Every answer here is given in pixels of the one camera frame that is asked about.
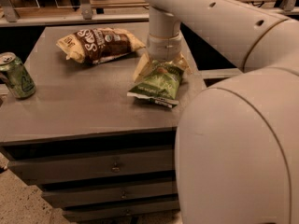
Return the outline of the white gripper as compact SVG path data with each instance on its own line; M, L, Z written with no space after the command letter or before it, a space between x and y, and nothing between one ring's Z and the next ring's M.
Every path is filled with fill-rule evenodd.
M161 38L153 35L148 35L147 52L144 53L133 73L133 81L138 82L146 75L150 66L150 58L168 62L174 60L175 66L186 72L188 75L192 73L187 60L181 52L182 35L178 34L174 37Z

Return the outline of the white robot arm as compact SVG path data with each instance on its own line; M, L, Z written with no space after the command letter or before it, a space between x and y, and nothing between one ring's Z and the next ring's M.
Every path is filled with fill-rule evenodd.
M240 69L176 135L183 224L299 224L299 21L235 0L145 0Z

